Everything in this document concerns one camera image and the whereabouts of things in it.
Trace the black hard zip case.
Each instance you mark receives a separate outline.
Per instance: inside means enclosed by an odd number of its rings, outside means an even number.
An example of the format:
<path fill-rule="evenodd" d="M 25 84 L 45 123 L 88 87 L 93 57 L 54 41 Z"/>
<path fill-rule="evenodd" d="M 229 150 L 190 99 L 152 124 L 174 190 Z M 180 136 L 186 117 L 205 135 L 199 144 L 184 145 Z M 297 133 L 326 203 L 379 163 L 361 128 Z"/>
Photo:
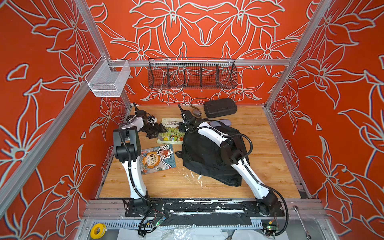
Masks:
<path fill-rule="evenodd" d="M 204 104 L 204 112 L 208 118 L 233 115 L 237 110 L 238 107 L 232 99 L 213 100 Z"/>

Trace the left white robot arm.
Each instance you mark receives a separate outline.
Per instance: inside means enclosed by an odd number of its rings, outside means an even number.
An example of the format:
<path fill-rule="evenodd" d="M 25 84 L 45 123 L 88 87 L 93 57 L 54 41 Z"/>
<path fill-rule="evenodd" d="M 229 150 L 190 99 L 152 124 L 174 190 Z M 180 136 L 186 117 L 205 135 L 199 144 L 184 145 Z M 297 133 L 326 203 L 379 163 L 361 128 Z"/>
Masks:
<path fill-rule="evenodd" d="M 142 118 L 134 117 L 113 131 L 114 155 L 124 167 L 130 186 L 128 210 L 143 214 L 161 199 L 150 198 L 141 173 L 142 152 L 139 130 L 144 126 Z"/>

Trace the green circuit board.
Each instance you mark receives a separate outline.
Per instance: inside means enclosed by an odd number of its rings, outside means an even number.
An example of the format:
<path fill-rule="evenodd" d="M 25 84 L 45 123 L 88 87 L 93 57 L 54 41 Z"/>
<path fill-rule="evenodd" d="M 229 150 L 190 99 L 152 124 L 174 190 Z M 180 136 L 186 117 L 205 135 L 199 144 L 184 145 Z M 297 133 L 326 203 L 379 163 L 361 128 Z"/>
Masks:
<path fill-rule="evenodd" d="M 263 234 L 266 236 L 275 236 L 276 232 L 279 230 L 277 225 L 274 225 L 273 223 L 270 224 L 269 222 L 262 222 L 263 225 Z"/>

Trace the silver metal flashlight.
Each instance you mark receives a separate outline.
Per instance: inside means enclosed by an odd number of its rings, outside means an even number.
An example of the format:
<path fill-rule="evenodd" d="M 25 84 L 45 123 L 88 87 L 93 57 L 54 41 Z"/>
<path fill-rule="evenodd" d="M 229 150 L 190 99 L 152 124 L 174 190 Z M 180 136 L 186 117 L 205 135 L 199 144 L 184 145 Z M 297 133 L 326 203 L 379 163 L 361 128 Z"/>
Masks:
<path fill-rule="evenodd" d="M 190 105 L 190 107 L 193 109 L 192 113 L 194 116 L 196 116 L 198 118 L 202 116 L 202 111 L 198 107 L 193 106 L 193 105 Z"/>

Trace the black student backpack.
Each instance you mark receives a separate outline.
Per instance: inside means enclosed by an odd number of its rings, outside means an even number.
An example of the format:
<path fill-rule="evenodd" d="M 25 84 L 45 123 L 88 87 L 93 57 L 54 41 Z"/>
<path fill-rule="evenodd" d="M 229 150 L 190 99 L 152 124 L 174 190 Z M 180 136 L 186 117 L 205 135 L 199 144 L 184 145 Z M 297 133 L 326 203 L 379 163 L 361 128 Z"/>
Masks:
<path fill-rule="evenodd" d="M 211 177 L 230 187 L 242 185 L 241 175 L 221 156 L 220 147 L 198 132 L 186 132 L 182 149 L 176 152 L 183 166 L 198 175 Z"/>

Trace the green Chinese history picture book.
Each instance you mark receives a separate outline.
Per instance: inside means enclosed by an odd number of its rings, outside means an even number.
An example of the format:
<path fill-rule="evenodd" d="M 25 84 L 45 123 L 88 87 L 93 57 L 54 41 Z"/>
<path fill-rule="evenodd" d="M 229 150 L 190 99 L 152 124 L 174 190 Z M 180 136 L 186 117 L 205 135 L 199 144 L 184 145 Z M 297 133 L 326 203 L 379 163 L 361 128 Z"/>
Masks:
<path fill-rule="evenodd" d="M 159 134 L 157 143 L 182 145 L 185 132 L 179 130 L 179 123 L 183 122 L 181 118 L 162 118 L 161 124 L 167 132 Z"/>

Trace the silver wrench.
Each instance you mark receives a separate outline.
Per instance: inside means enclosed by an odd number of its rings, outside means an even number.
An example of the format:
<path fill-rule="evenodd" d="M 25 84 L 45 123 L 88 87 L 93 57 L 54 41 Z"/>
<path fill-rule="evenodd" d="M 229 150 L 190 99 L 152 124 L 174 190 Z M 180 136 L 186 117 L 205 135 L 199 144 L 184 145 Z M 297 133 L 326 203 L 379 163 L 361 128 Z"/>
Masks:
<path fill-rule="evenodd" d="M 301 216 L 301 214 L 300 214 L 300 212 L 299 212 L 299 208 L 298 208 L 298 206 L 293 206 L 293 208 L 294 208 L 294 211 L 295 211 L 295 212 L 297 213 L 297 215 L 298 215 L 298 219 L 299 219 L 299 221 L 301 222 L 301 225 L 302 225 L 302 227 L 303 227 L 303 229 L 304 229 L 304 231 L 305 231 L 307 240 L 311 240 L 311 239 L 312 239 L 312 236 L 310 235 L 310 233 L 309 233 L 307 227 L 306 227 L 305 224 L 304 224 L 304 221 L 303 221 L 303 218 L 302 218 L 302 216 Z"/>

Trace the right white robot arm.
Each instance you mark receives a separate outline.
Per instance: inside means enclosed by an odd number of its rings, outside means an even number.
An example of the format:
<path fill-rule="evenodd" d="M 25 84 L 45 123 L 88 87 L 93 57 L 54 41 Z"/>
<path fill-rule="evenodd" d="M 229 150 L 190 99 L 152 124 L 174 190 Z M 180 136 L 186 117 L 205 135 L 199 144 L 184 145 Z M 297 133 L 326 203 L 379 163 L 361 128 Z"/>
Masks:
<path fill-rule="evenodd" d="M 176 155 L 182 158 L 184 167 L 232 187 L 239 187 L 244 180 L 254 194 L 263 216 L 273 214 L 278 208 L 288 208 L 286 204 L 279 204 L 279 201 L 284 200 L 282 195 L 265 185 L 252 170 L 249 155 L 253 145 L 246 148 L 244 143 L 251 142 L 248 136 L 222 121 L 212 126 L 188 110 L 181 110 L 181 116 L 186 133 L 182 150 Z"/>

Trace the dragon cover picture book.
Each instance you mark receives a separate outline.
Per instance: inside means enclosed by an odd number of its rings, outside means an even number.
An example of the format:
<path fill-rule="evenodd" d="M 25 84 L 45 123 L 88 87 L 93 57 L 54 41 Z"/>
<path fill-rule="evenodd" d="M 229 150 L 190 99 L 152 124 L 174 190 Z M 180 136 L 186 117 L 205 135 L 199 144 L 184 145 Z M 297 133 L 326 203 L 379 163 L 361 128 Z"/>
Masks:
<path fill-rule="evenodd" d="M 175 168 L 176 160 L 173 146 L 162 145 L 142 150 L 140 165 L 142 175 Z"/>

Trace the yellow tape roll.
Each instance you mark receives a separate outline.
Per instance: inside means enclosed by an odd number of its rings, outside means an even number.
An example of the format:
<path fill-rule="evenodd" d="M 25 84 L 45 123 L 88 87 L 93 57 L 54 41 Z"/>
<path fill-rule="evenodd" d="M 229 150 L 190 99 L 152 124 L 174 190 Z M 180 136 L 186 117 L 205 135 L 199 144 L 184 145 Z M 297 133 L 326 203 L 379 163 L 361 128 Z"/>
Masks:
<path fill-rule="evenodd" d="M 90 231 L 90 237 L 93 240 L 101 239 L 107 231 L 108 230 L 105 224 L 95 224 Z"/>

